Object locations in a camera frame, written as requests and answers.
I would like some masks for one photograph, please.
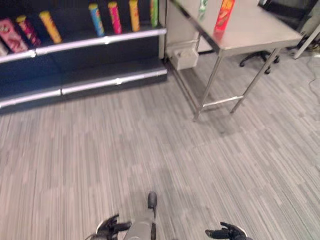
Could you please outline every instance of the table top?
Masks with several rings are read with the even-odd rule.
[[[302,36],[257,5],[236,0],[225,31],[214,32],[222,0],[208,0],[203,17],[201,0],[170,0],[220,56],[295,46]]]

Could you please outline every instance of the red canister on table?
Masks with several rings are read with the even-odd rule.
[[[235,2],[236,0],[222,1],[220,12],[214,26],[215,32],[223,32],[226,29]]]

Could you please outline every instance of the gray striped carpet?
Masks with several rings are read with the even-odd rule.
[[[239,68],[242,57],[224,61],[210,98],[242,93],[262,64]],[[207,79],[215,58],[202,55],[184,74]],[[159,240],[206,240],[220,221],[255,240],[320,239],[320,111],[308,60],[282,54],[235,114],[228,103],[198,122],[172,74],[1,115],[0,239],[82,240],[117,212],[134,220],[150,190]]]

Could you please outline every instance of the black shelving unit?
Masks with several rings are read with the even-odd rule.
[[[167,31],[160,25],[150,26],[148,0],[139,1],[138,32],[131,31],[128,1],[117,1],[122,34],[112,31],[107,2],[97,1],[105,29],[103,37],[96,35],[88,2],[74,7],[55,2],[0,3],[0,19],[14,21],[18,15],[27,15],[42,41],[37,48],[29,46],[28,51],[0,57],[0,112],[35,100],[64,100],[98,89],[107,92],[167,79],[167,70],[159,59],[159,36]],[[43,10],[50,11],[62,43],[51,41],[38,17]]]

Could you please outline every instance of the pink can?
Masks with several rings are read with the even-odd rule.
[[[9,18],[0,20],[0,37],[14,53],[27,51],[28,47],[16,32],[15,26]]]
[[[109,8],[109,12],[110,12],[111,20],[112,20],[113,31],[115,34],[121,34],[122,27],[121,27],[121,23],[120,23],[117,2],[116,1],[109,2],[108,8]]]

